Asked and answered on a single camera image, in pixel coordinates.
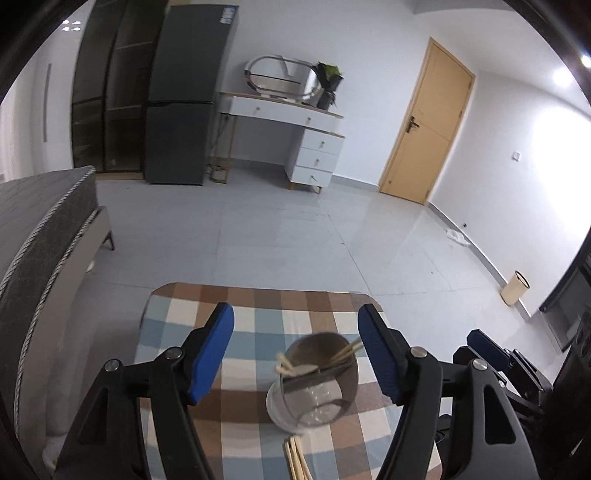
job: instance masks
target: chopstick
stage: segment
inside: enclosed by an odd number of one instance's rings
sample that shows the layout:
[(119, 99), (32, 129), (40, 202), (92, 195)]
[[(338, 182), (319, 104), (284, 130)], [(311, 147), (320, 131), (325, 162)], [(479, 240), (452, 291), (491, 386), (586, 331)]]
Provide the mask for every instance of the chopstick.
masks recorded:
[(308, 464), (306, 463), (306, 457), (304, 457), (304, 450), (301, 447), (301, 441), (299, 437), (292, 437), (295, 439), (295, 446), (297, 449), (297, 454), (300, 457), (300, 462), (302, 467), (304, 467), (304, 474), (307, 480), (313, 480), (312, 474), (310, 473), (310, 469), (308, 468)]
[(283, 444), (283, 448), (285, 450), (285, 457), (287, 458), (287, 463), (290, 467), (291, 480), (300, 480), (296, 474), (296, 467), (294, 466), (293, 457), (291, 456), (290, 443), (285, 442)]
[(295, 374), (296, 374), (293, 370), (289, 370), (287, 368), (280, 367), (279, 365), (277, 365), (275, 367), (275, 371), (280, 375), (285, 375), (286, 377), (295, 377)]
[(292, 480), (313, 480), (299, 437), (291, 436), (284, 444)]
[(337, 357), (336, 359), (332, 360), (332, 362), (329, 365), (335, 365), (338, 363), (341, 363), (343, 360), (345, 360), (347, 357), (350, 357), (352, 355), (355, 354), (355, 352), (357, 352), (358, 350), (361, 350), (363, 348), (363, 344), (358, 344), (355, 345), (351, 350), (345, 352), (343, 355)]
[(341, 350), (339, 350), (338, 352), (336, 352), (332, 357), (330, 357), (329, 361), (327, 363), (332, 363), (334, 361), (337, 360), (337, 358), (340, 358), (341, 356), (346, 356), (349, 354), (349, 351), (351, 351), (353, 348), (355, 348), (357, 345), (359, 345), (361, 343), (361, 337), (357, 337), (356, 340), (354, 340), (353, 342), (347, 344), (347, 346), (343, 347)]
[(294, 369), (293, 364), (287, 359), (287, 357), (283, 353), (278, 353), (276, 358), (277, 358), (277, 361), (281, 365), (284, 365), (288, 370)]

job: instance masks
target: refrigerator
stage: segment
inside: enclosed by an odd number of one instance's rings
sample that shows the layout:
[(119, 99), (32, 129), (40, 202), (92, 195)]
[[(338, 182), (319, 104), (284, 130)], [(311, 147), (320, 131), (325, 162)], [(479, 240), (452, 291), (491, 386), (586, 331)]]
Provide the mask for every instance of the refrigerator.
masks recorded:
[(202, 185), (238, 7), (177, 5), (162, 26), (146, 111), (149, 183)]

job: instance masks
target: gray floor tile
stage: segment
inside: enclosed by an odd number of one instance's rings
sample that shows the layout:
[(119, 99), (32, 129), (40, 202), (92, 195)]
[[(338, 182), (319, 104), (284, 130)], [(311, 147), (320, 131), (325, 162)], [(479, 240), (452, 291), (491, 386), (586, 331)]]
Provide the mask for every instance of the gray floor tile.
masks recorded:
[(286, 290), (369, 290), (344, 245), (327, 248), (220, 247), (217, 285)]
[(76, 391), (107, 359), (133, 359), (148, 295), (173, 281), (371, 293), (409, 343), (442, 360), (481, 328), (558, 370), (543, 325), (502, 302), (491, 275), (430, 211), (338, 184), (320, 195), (287, 186), (281, 167), (233, 168), (228, 184), (203, 187), (98, 183), (117, 250), (100, 249), (77, 295), (56, 364), (64, 394), (54, 399), (67, 406), (54, 410), (54, 424), (71, 416)]
[(133, 362), (151, 288), (114, 285), (87, 274), (76, 294), (48, 388), (48, 432), (70, 427), (79, 403), (111, 358)]

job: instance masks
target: table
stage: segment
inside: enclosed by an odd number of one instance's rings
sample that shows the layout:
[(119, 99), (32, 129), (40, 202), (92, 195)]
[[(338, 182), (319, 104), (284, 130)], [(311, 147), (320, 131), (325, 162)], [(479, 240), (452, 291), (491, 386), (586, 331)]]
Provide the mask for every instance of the table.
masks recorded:
[[(304, 184), (318, 187), (320, 193), (323, 187), (328, 186), (345, 141), (342, 135), (336, 133), (342, 116), (309, 105), (244, 93), (222, 93), (218, 107), (220, 115), (233, 117), (233, 122), (225, 161), (217, 155), (219, 142), (215, 144), (215, 164), (212, 165), (209, 177), (211, 181), (226, 183), (228, 180), (236, 122), (240, 116), (301, 127), (294, 130), (290, 153), (284, 165), (285, 173), (290, 179), (290, 190), (296, 184)], [(223, 133), (223, 124), (220, 117), (217, 123), (218, 139)], [(223, 177), (217, 177), (220, 172), (224, 173)]]
[[(289, 434), (271, 422), (265, 407), (277, 379), (277, 352), (313, 332), (339, 332), (353, 340), (361, 305), (373, 303), (383, 315), (382, 308), (361, 293), (168, 284), (148, 300), (135, 362), (181, 345), (220, 301), (234, 308), (234, 333), (211, 392), (190, 407), (204, 453), (218, 480), (288, 480), (282, 444)], [(314, 480), (375, 479), (390, 445), (400, 408), (382, 395), (365, 351), (357, 353), (357, 362), (359, 389), (347, 415), (302, 437)], [(165, 479), (149, 399), (141, 407), (152, 478)], [(427, 480), (441, 477), (440, 463), (434, 447)]]

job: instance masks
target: bed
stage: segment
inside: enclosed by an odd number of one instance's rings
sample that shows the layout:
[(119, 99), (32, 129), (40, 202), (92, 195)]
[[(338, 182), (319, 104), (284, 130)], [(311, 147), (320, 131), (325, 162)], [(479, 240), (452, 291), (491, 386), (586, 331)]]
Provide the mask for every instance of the bed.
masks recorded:
[(0, 184), (0, 394), (38, 474), (45, 391), (70, 305), (97, 249), (111, 235), (93, 167)]

